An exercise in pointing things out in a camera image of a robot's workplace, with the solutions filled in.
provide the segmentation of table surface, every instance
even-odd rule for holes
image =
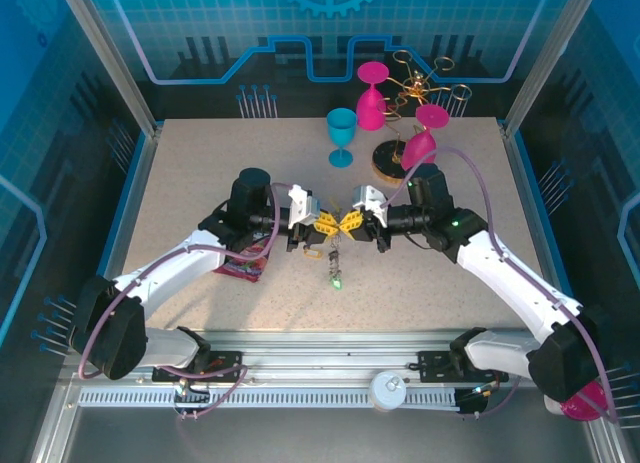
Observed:
[[[396,127],[413,134],[414,118]],[[499,128],[493,118],[453,118],[434,130],[439,145],[463,150],[484,175],[491,194],[496,231],[520,259],[539,272],[533,243]],[[167,120],[137,218],[125,272],[173,248],[220,202],[246,167],[263,168],[272,181],[313,190],[324,209],[329,199],[349,208],[352,189],[372,184],[387,196],[393,188],[371,167],[371,154],[394,136],[358,130],[349,151],[354,163],[333,168],[334,149],[326,121],[317,119]],[[455,155],[436,163],[447,176],[457,206],[486,214],[473,174]],[[403,194],[397,204],[407,203]],[[288,204],[282,195],[281,203]],[[328,280],[328,261],[285,252],[279,238],[257,283],[207,274],[166,302],[150,326],[225,330],[405,331],[473,326],[520,328],[516,314],[480,280],[436,251],[423,251],[404,238],[377,252],[375,243],[342,238],[343,289]]]

